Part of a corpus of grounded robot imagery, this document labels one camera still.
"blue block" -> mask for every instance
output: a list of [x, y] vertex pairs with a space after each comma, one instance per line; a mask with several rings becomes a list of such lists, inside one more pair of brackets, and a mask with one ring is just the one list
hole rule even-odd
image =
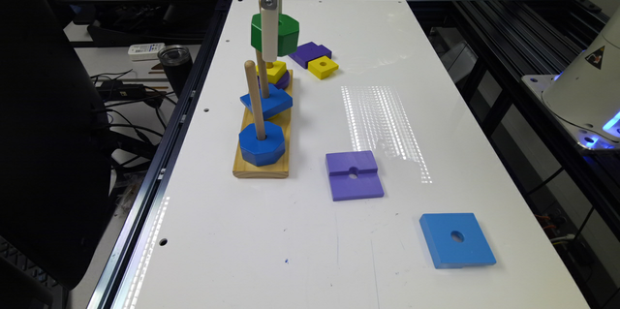
[[254, 124], [246, 126], [239, 133], [239, 146], [243, 160], [257, 167], [275, 164], [285, 151], [281, 127], [265, 121], [264, 133], [266, 139], [258, 140]]
[[425, 213], [419, 223], [435, 268], [496, 263], [473, 213]]
[[[241, 96], [241, 103], [252, 112], [252, 101], [250, 94]], [[261, 96], [261, 106], [263, 108], [263, 119], [277, 115], [293, 106], [293, 97], [284, 90], [279, 90], [273, 84], [269, 84], [269, 98]]]

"hole in block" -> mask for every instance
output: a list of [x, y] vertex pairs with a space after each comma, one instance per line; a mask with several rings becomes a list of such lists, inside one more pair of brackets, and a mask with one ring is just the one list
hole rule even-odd
[[452, 236], [452, 240], [454, 240], [456, 242], [463, 242], [463, 241], [465, 241], [465, 237], [460, 232], [454, 231], [454, 232], [452, 232], [450, 234], [450, 236]]
[[357, 179], [358, 174], [359, 174], [359, 170], [356, 167], [351, 167], [349, 169], [349, 178]]

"green block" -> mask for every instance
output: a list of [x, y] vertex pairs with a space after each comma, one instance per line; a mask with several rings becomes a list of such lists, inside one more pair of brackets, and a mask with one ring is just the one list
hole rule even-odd
[[[289, 15], [279, 15], [278, 26], [278, 56], [286, 56], [297, 51], [299, 39], [299, 22]], [[261, 14], [252, 16], [252, 47], [263, 52], [263, 37], [261, 35]]]

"purple square block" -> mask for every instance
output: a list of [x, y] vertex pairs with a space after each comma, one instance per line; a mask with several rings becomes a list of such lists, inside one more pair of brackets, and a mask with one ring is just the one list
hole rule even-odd
[[381, 198], [384, 195], [372, 151], [327, 154], [325, 164], [334, 201]]
[[299, 66], [305, 69], [308, 69], [308, 62], [323, 56], [330, 59], [331, 50], [325, 46], [317, 46], [312, 42], [298, 46], [297, 51], [289, 55]]

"wooden base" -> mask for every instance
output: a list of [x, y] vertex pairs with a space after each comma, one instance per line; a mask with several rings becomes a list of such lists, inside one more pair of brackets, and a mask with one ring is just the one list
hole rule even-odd
[[[293, 70], [289, 70], [291, 74], [291, 82], [289, 87], [285, 91], [293, 96]], [[289, 150], [291, 148], [291, 109], [288, 108], [283, 112], [276, 115], [274, 118], [266, 119], [273, 124], [276, 124], [282, 128], [284, 133], [284, 155], [272, 165], [265, 165], [261, 167], [255, 167], [254, 165], [243, 160], [241, 156], [241, 147], [239, 143], [236, 145], [236, 154], [234, 155], [234, 165], [232, 166], [232, 174], [237, 178], [286, 178], [289, 176]], [[246, 126], [254, 122], [254, 115], [248, 108], [243, 113], [243, 122], [241, 123], [241, 130]]]

